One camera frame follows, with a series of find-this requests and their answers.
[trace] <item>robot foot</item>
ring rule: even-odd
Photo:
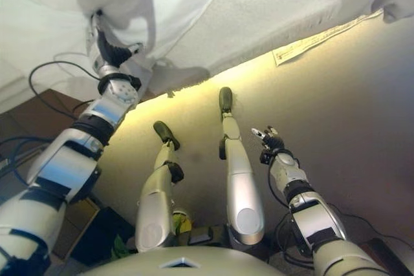
[[[172,142],[174,150],[180,149],[179,141],[174,137],[169,127],[162,121],[156,121],[153,125],[154,131],[160,136],[162,142]]]

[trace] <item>green object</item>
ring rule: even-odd
[[[114,240],[114,246],[111,249],[111,261],[125,258],[129,255],[130,253],[127,246],[124,244],[124,241],[121,239],[121,236],[117,234]]]
[[[191,227],[192,227],[191,220],[184,213],[174,213],[173,223],[174,223],[174,229],[175,229],[176,235],[191,231]]]

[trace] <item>white fabric canopy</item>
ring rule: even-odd
[[[384,8],[385,20],[414,12],[414,0],[1,0],[0,112],[27,100],[30,70],[53,59],[85,57],[87,17],[102,9],[125,43],[146,50],[124,70],[160,94],[195,83],[274,48]],[[144,69],[136,69],[134,62]],[[36,73],[39,90],[80,100],[96,82],[76,68]]]

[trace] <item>black cable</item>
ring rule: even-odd
[[[293,265],[296,265],[296,266],[299,266],[300,268],[306,268],[308,270],[314,270],[315,269],[313,266],[305,265],[305,264],[302,264],[300,262],[296,262],[296,261],[293,261],[293,260],[289,259],[285,252],[283,253],[283,258],[285,259],[286,262],[288,262],[290,264],[293,264]]]
[[[27,139],[46,139],[46,140],[51,140],[50,138],[42,138],[42,137],[37,137],[37,136],[14,136],[14,137],[10,137],[10,138],[6,138],[2,141],[0,141],[0,146],[8,143],[8,142],[12,142],[14,140],[27,140]]]
[[[77,109],[79,109],[79,108],[80,108],[80,107],[82,107],[83,105],[86,105],[87,103],[91,103],[92,101],[94,101],[94,100],[87,100],[87,101],[83,101],[83,102],[81,102],[81,103],[77,104],[75,107],[73,107],[73,108],[72,108],[72,113],[75,113],[75,111],[76,111]]]
[[[57,112],[57,113],[60,113],[60,114],[62,114],[62,115],[64,115],[64,116],[67,116],[68,118],[71,118],[71,119],[73,119],[73,120],[76,120],[76,117],[75,116],[73,116],[73,115],[71,115],[71,114],[69,114],[69,113],[66,113],[65,111],[61,111],[61,110],[59,110],[59,109],[57,109],[57,108],[55,108],[55,107],[53,107],[51,104],[49,104],[47,101],[45,101],[40,95],[39,95],[39,93],[37,93],[36,92],[36,90],[34,89],[34,87],[33,87],[33,83],[32,83],[32,77],[33,77],[33,74],[37,71],[37,70],[39,70],[40,68],[42,68],[42,67],[44,67],[44,66],[47,66],[47,65],[51,65],[51,64],[58,64],[58,63],[63,63],[63,64],[69,64],[69,65],[73,65],[73,66],[75,66],[75,67],[78,67],[80,70],[82,70],[84,73],[86,73],[88,76],[90,76],[90,77],[92,77],[92,78],[94,78],[94,79],[96,79],[96,80],[99,80],[99,78],[97,78],[97,77],[95,77],[95,76],[93,76],[91,73],[89,73],[86,69],[84,69],[83,67],[81,67],[81,66],[79,66],[78,64],[76,64],[76,63],[72,63],[71,61],[49,61],[49,62],[47,62],[47,63],[43,63],[43,64],[40,64],[40,65],[38,65],[37,67],[35,67],[34,69],[32,69],[32,71],[30,71],[30,74],[29,74],[29,76],[28,76],[28,85],[29,85],[29,87],[30,87],[30,89],[32,90],[32,92],[36,95],[36,97],[37,98],[39,98],[39,100],[43,103],[43,104],[45,104],[48,108],[50,108],[50,109],[52,109],[53,111],[55,111],[55,112]]]
[[[381,237],[385,237],[385,238],[387,238],[387,239],[395,239],[395,240],[397,240],[397,241],[399,241],[399,242],[401,242],[401,243],[403,243],[403,244],[405,244],[407,247],[409,247],[411,250],[413,250],[414,251],[414,247],[411,245],[411,244],[409,244],[408,242],[406,242],[404,239],[400,239],[399,237],[396,237],[396,236],[392,236],[392,235],[386,235],[386,234],[382,234],[381,232],[379,232],[379,230],[377,230],[376,228],[374,228],[374,226],[370,223],[370,221],[368,221],[367,219],[365,219],[365,218],[363,218],[363,217],[361,217],[361,216],[358,216],[358,215],[353,215],[353,214],[351,214],[351,213],[343,213],[342,211],[341,211],[341,209],[339,209],[338,207],[336,207],[334,204],[332,204],[332,203],[328,203],[329,205],[331,205],[332,207],[334,207],[336,210],[338,210],[338,212],[341,214],[341,215],[343,215],[343,216],[345,216],[345,217],[351,217],[351,218],[356,218],[356,219],[360,219],[360,220],[362,220],[362,221],[364,221],[366,224],[368,224],[368,226],[376,233],[376,234],[378,234],[378,235],[380,235]]]
[[[276,193],[273,191],[272,183],[270,182],[270,168],[273,165],[273,161],[274,161],[274,158],[269,163],[269,167],[267,171],[267,184],[269,186],[270,192],[272,192],[273,197],[279,202],[279,204],[281,204],[285,208],[289,208],[288,205],[286,205],[280,198],[278,198]]]
[[[296,263],[299,263],[299,264],[312,264],[313,265],[313,261],[309,261],[309,260],[301,260],[301,259],[299,259],[299,258],[296,258],[296,257],[294,257],[294,256],[292,256],[291,254],[289,254],[289,252],[287,252],[287,246],[288,246],[288,244],[289,244],[289,240],[292,238],[292,230],[290,229],[289,230],[289,235],[287,236],[287,238],[286,238],[286,241],[285,241],[285,246],[284,246],[284,248],[283,248],[283,258],[289,258],[290,260],[292,260],[292,261],[294,261],[294,262],[296,262]]]
[[[0,253],[7,259],[7,261],[10,261],[12,259],[12,256],[7,253],[6,250],[3,249],[3,247],[0,246]]]
[[[40,137],[33,137],[33,136],[27,136],[29,138],[23,140],[22,142],[20,142],[17,147],[12,151],[9,159],[10,159],[10,163],[7,166],[4,166],[0,169],[0,178],[6,176],[8,173],[13,172],[15,177],[23,184],[25,184],[27,186],[26,181],[20,176],[19,172],[17,171],[16,168],[16,156],[19,154],[20,149],[22,148],[22,146],[24,146],[26,143],[29,142],[51,142],[52,139],[49,138],[40,138]]]
[[[281,230],[281,228],[287,223],[286,221],[285,221],[285,219],[286,219],[286,217],[289,215],[290,213],[288,212],[288,213],[285,213],[285,215],[282,217],[282,219],[279,221],[279,223],[276,225],[276,227],[275,227],[275,229],[274,229],[274,231],[273,231],[273,234],[272,234],[272,242],[271,242],[271,245],[270,245],[270,247],[272,248],[273,247],[273,245],[274,245],[274,242],[275,242],[275,240],[276,240],[276,243],[277,243],[277,245],[278,245],[278,248],[279,248],[279,250],[280,251],[282,251],[282,253],[284,253],[284,255],[286,256],[286,257],[288,257],[288,258],[290,258],[291,260],[295,260],[295,261],[297,261],[298,263],[304,263],[304,264],[312,264],[312,261],[308,261],[308,260],[301,260],[301,259],[298,259],[298,258],[295,258],[295,257],[293,257],[292,255],[290,255],[288,252],[287,252],[287,250],[286,250],[286,245],[285,246],[282,246],[281,244],[280,244],[280,238],[279,238],[279,232],[280,232],[280,230]]]
[[[272,256],[272,248],[274,246],[274,242],[276,239],[276,231],[278,230],[278,227],[282,224],[282,222],[286,219],[286,217],[289,215],[289,212],[285,213],[285,215],[282,217],[282,219],[278,222],[278,224],[276,224],[276,227],[274,228],[273,234],[272,234],[272,238],[270,239],[270,247],[269,247],[269,253],[268,253],[268,257],[267,257],[267,263],[269,263],[270,261],[270,257]]]

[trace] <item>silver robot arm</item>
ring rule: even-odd
[[[263,141],[260,161],[270,166],[288,203],[299,251],[313,256],[315,275],[388,275],[362,249],[347,240],[345,228],[335,212],[312,188],[298,160],[285,149],[273,127],[252,132]]]
[[[99,21],[94,15],[93,23]],[[93,26],[91,48],[100,77],[95,100],[34,162],[28,188],[0,207],[0,273],[41,275],[58,237],[67,204],[85,198],[100,175],[97,161],[125,114],[135,107],[140,81],[119,66],[138,52],[114,47],[99,25]]]

